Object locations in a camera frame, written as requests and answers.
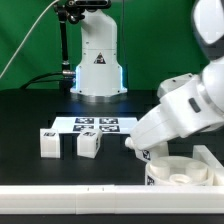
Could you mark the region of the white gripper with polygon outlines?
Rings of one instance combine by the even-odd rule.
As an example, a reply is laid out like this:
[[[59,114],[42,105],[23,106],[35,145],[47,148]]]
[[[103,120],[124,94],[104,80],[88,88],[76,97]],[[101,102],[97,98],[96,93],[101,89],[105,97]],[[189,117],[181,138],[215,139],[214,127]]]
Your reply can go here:
[[[130,132],[129,147],[147,150],[176,137],[213,131],[224,124],[200,94],[201,82],[193,76],[186,84],[160,98],[160,104],[143,116]]]

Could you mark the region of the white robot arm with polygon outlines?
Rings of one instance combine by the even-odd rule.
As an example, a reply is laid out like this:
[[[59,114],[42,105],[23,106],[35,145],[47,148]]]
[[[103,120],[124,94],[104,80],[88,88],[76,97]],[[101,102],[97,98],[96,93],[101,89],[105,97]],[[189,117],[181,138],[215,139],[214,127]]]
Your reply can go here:
[[[82,59],[71,92],[88,100],[125,94],[115,22],[94,0],[75,0],[75,4],[83,10]],[[209,63],[198,74],[160,84],[159,104],[132,128],[125,141],[128,148],[148,150],[176,137],[224,126],[224,0],[196,0],[191,22]]]

